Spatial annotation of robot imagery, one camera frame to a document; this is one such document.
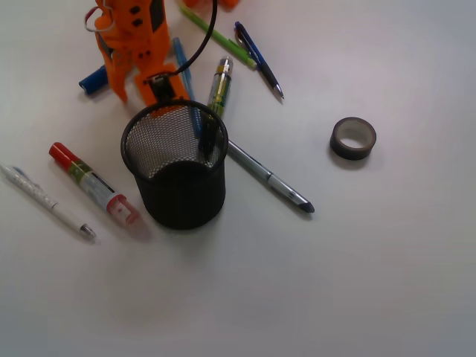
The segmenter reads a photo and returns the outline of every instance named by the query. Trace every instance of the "black wire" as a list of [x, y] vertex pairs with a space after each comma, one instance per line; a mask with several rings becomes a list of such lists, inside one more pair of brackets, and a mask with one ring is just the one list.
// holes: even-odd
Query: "black wire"
[[210, 27], [208, 28], [208, 32], [207, 34], [205, 35], [205, 38], [203, 39], [203, 42], [202, 44], [200, 45], [199, 49], [196, 51], [196, 53], [188, 60], [186, 61], [186, 63], [184, 63], [183, 65], [180, 66], [180, 68], [173, 72], [173, 73], [170, 73], [168, 74], [169, 76], [176, 76], [177, 74], [185, 71], [187, 68], [190, 67], [190, 65], [192, 63], [195, 62], [195, 60], [197, 59], [198, 56], [200, 56], [200, 54], [202, 54], [205, 46], [207, 45], [208, 43], [208, 40], [211, 38], [211, 35], [213, 33], [213, 29], [215, 28], [215, 21], [216, 21], [216, 14], [218, 13], [218, 0], [213, 0], [213, 12], [211, 14], [211, 20], [210, 20]]

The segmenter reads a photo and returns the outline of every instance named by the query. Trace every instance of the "white pen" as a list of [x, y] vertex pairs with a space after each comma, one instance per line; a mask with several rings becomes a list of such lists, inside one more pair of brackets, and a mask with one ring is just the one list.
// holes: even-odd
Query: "white pen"
[[53, 216], [58, 218], [73, 231], [81, 234], [81, 236], [89, 242], [94, 242], [96, 240], [96, 233], [90, 229], [87, 224], [66, 210], [58, 202], [50, 198], [39, 186], [36, 186], [32, 181], [30, 181], [25, 174], [20, 173], [18, 169], [15, 170], [6, 167], [2, 163], [0, 163], [0, 170], [4, 173], [7, 179], [12, 181], [17, 187], [40, 203], [41, 206], [49, 210]]

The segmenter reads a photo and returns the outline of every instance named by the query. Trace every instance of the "silver pen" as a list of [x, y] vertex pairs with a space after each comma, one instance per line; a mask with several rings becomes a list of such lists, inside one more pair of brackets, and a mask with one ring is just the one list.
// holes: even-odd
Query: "silver pen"
[[302, 195], [297, 193], [295, 189], [293, 189], [291, 186], [273, 174], [270, 170], [252, 158], [249, 154], [243, 151], [233, 141], [228, 142], [228, 154], [238, 164], [248, 169], [248, 171], [253, 173], [258, 179], [264, 181], [270, 188], [286, 197], [304, 212], [315, 212], [311, 202], [302, 197]]

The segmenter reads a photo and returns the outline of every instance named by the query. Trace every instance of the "black mesh pencil holder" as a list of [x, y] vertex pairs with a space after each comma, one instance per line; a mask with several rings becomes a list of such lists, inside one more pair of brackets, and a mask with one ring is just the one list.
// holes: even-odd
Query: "black mesh pencil holder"
[[120, 146], [146, 209], [157, 222], [192, 229], [222, 209], [228, 133], [207, 106], [172, 100], [145, 108], [127, 125]]

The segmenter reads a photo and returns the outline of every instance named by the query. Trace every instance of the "orange robot toy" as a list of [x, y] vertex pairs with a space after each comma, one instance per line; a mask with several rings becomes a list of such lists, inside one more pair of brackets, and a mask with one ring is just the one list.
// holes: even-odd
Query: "orange robot toy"
[[[123, 101], [126, 75], [137, 66], [135, 83], [145, 103], [151, 106], [158, 101], [188, 99], [179, 76], [163, 76], [176, 67], [165, 63], [170, 49], [169, 31], [165, 17], [164, 0], [96, 0], [97, 7], [85, 17], [86, 29], [96, 34], [97, 45], [103, 54], [109, 85]], [[102, 15], [95, 27], [87, 21], [96, 10]]]

